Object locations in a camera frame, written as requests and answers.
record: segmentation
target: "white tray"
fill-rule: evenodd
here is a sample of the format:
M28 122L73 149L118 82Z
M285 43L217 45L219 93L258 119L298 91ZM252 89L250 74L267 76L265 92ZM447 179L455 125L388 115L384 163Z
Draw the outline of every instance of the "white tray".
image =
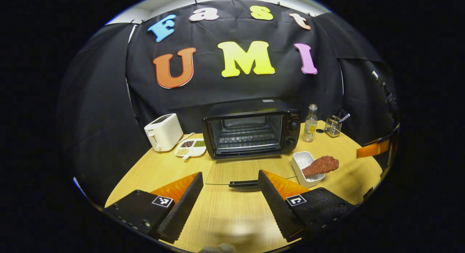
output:
M178 157L182 157L183 159L188 159L189 157L199 157L199 156L201 156L203 153L205 153L206 147L205 146L203 146L203 147L194 147L195 144L199 140L204 140L204 139L203 138L193 138L193 139L184 140L183 142L178 144L178 147L174 151L174 155L176 155ZM193 141L192 146L184 147L184 148L181 147L182 144L184 144L185 142L188 142L188 141ZM184 150L184 149L187 150L187 153L186 154L179 154L179 151Z
M324 173L305 177L302 169L311 165L315 159L309 152L297 152L292 155L292 168L300 185L309 188L318 185L324 178Z

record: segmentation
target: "glass bottle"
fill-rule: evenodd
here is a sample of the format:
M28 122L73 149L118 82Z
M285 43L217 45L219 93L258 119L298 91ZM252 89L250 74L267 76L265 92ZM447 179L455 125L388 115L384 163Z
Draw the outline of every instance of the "glass bottle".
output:
M304 142L312 142L314 140L317 123L317 106L310 104L308 106L308 116L305 118L304 134L302 135Z

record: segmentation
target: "metal utensil holder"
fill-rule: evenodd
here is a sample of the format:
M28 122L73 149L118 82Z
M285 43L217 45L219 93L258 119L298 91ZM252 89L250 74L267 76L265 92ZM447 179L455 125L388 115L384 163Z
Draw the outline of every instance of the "metal utensil holder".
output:
M324 132L330 137L337 137L341 133L342 123L339 123L339 120L341 119L336 116L327 117Z

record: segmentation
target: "pink letter i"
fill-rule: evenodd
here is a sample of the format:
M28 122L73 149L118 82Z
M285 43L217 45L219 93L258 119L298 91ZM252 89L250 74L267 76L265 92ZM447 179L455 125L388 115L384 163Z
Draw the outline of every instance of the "pink letter i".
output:
M302 57L302 72L305 74L317 74L318 70L314 66L312 56L310 55L310 46L302 43L295 43L294 46L299 50L300 57Z

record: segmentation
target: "white basket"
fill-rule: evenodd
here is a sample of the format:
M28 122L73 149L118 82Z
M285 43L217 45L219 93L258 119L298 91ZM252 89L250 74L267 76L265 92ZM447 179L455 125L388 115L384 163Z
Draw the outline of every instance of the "white basket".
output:
M311 165L315 159L309 152L297 152L292 156L292 168L294 169L295 175L300 185L309 188L318 185L321 180L324 178L324 173L316 174L309 177L305 177L302 173L302 169Z

